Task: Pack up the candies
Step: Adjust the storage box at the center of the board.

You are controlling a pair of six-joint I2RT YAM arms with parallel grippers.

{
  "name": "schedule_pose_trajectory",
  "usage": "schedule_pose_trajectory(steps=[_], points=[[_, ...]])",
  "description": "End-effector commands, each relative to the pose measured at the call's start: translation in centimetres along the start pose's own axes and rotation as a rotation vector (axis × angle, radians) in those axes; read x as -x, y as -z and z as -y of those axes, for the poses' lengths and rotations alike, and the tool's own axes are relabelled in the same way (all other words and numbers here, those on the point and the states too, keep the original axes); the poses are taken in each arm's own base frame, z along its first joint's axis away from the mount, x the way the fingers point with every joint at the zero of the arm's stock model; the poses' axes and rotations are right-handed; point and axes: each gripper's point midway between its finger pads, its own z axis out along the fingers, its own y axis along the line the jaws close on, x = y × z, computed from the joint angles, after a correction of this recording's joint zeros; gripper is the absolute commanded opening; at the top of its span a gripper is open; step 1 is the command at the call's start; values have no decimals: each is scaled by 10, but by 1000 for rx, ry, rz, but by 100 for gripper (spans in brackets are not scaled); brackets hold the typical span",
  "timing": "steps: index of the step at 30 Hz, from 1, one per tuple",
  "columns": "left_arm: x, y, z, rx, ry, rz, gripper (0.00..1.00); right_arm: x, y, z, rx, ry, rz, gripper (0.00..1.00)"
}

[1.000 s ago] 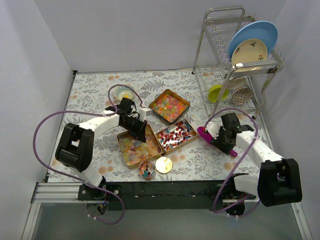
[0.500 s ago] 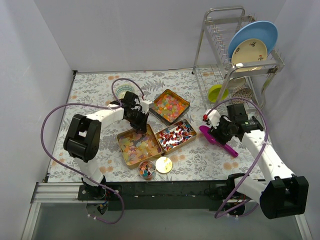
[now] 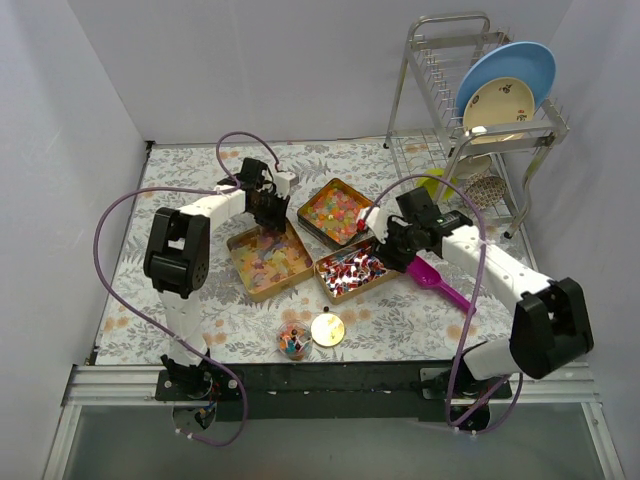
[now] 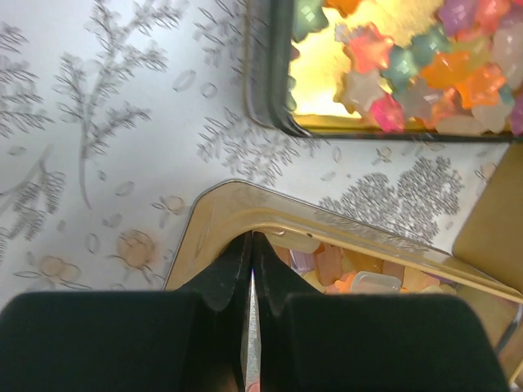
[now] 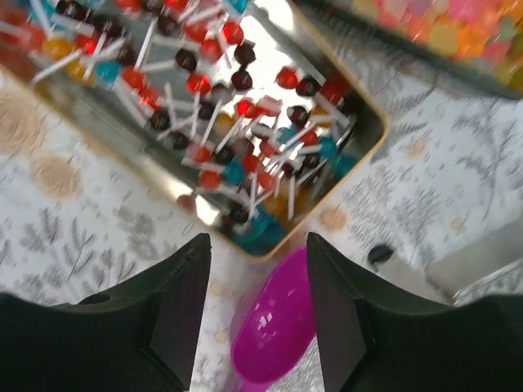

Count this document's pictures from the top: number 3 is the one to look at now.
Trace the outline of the tin of jelly candies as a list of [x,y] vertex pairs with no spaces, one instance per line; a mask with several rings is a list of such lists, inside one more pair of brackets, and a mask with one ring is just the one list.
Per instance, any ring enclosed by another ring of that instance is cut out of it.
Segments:
[[256,226],[226,244],[253,302],[263,302],[314,274],[312,257],[289,220],[283,233]]

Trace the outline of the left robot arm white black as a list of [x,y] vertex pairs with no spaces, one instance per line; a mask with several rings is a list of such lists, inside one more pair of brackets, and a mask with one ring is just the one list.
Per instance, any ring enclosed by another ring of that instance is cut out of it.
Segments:
[[190,399],[205,398],[213,386],[198,293],[209,273],[211,233],[244,213],[283,233],[296,183],[295,173],[271,171],[263,161],[246,158],[240,172],[220,180],[211,193],[154,215],[143,270],[159,294],[167,328],[177,335],[161,361],[171,384]]

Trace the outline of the gold round tin lid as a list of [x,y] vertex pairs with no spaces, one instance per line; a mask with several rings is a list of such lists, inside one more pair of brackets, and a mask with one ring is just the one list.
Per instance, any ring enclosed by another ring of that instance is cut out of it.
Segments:
[[311,323],[313,341],[321,347],[334,347],[342,342],[346,329],[343,321],[334,313],[318,315]]

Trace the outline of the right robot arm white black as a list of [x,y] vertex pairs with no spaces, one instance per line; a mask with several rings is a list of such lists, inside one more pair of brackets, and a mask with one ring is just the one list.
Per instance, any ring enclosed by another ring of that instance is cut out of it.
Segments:
[[399,215],[367,208],[358,225],[375,236],[373,254],[386,268],[405,273],[421,251],[475,275],[513,316],[507,338],[465,349],[449,379],[455,392],[475,397],[490,379],[522,373],[539,380],[590,352],[594,339],[584,292],[571,278],[553,280],[490,245],[478,223],[458,210],[447,213],[418,187],[397,197]]

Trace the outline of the clear glass bowl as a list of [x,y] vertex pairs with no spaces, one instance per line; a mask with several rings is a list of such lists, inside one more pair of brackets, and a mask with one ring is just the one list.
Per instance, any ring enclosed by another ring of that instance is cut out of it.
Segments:
[[310,327],[299,321],[286,322],[276,334],[278,350],[292,361],[303,361],[313,349]]

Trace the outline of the tin of star candies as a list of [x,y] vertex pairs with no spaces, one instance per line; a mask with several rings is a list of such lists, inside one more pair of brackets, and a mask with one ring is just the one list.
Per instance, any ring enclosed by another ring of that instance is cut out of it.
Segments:
[[298,223],[327,247],[341,249],[359,237],[357,217],[371,205],[354,187],[333,178],[298,209]]

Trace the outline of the tin of lollipops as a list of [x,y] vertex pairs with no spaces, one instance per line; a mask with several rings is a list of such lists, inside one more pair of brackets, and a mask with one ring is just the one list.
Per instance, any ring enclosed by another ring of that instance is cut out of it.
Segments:
[[331,304],[344,303],[399,275],[373,255],[375,243],[370,237],[315,262],[315,276]]

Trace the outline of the magenta plastic scoop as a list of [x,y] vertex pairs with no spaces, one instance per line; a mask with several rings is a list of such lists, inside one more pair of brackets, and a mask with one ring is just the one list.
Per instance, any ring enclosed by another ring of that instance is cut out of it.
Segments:
[[407,268],[407,274],[419,287],[438,292],[464,313],[475,312],[470,302],[449,285],[440,273],[422,258],[418,256],[414,258]]

